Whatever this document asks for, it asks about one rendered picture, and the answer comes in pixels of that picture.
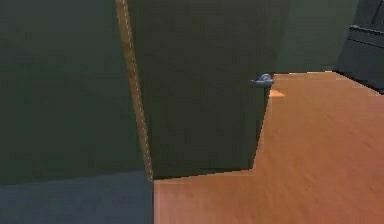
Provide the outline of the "dark olive room door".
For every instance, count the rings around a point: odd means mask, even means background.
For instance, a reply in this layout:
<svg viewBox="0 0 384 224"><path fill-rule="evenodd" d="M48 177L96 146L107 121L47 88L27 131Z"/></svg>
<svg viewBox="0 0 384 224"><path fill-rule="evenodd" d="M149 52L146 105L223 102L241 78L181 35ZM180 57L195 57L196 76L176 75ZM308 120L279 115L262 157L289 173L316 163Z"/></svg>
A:
<svg viewBox="0 0 384 224"><path fill-rule="evenodd" d="M252 167L292 1L115 0L150 178Z"/></svg>

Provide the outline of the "black cabinet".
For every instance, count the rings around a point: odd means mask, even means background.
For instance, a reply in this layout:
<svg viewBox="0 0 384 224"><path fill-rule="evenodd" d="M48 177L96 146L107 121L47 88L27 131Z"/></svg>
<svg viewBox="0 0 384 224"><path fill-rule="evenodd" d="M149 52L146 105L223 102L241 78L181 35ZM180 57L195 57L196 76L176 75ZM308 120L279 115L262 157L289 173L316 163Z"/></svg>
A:
<svg viewBox="0 0 384 224"><path fill-rule="evenodd" d="M384 95L384 0L360 0L336 71Z"/></svg>

